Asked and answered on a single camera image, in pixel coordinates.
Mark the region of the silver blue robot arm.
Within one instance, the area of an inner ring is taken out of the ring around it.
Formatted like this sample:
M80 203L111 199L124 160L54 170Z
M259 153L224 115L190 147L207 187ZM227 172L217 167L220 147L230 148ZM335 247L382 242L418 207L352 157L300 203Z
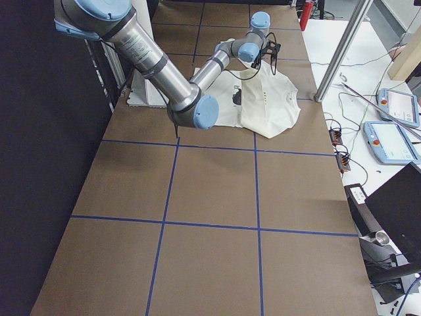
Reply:
M251 17L251 29L244 38L218 44L214 55L187 80L137 21L131 1L55 1L54 10L57 31L113 43L116 51L168 98L167 112L174 126L213 127L219 106L205 91L231 59L257 63L269 46L270 15L259 11Z

